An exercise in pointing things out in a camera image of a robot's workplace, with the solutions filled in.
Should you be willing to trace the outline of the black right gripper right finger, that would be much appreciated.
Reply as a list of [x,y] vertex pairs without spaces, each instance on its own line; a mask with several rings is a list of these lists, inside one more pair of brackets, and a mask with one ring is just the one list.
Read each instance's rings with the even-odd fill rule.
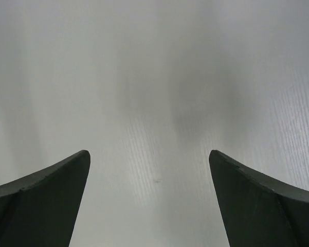
[[209,164],[230,246],[309,246],[309,191],[218,150]]

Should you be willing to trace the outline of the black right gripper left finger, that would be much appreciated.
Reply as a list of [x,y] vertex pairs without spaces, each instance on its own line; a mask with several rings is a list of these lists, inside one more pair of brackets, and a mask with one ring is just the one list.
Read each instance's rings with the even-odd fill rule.
[[81,150],[0,185],[0,246],[69,246],[89,168]]

